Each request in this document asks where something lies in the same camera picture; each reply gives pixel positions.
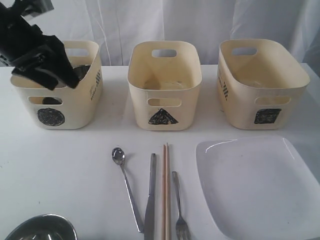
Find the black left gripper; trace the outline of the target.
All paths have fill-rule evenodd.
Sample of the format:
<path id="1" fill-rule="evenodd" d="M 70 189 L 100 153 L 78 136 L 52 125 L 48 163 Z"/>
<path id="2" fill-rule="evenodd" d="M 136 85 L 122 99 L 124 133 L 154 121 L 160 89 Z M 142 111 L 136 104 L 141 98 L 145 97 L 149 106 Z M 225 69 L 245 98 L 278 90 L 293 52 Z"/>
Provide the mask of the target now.
<path id="1" fill-rule="evenodd" d="M 0 4 L 0 62 L 13 67 L 12 75 L 24 75 L 46 89 L 54 90 L 59 83 L 75 89 L 80 79 L 69 62 L 64 44 L 55 35 L 43 35 L 37 25 L 27 22 L 49 11 L 49 0 Z"/>

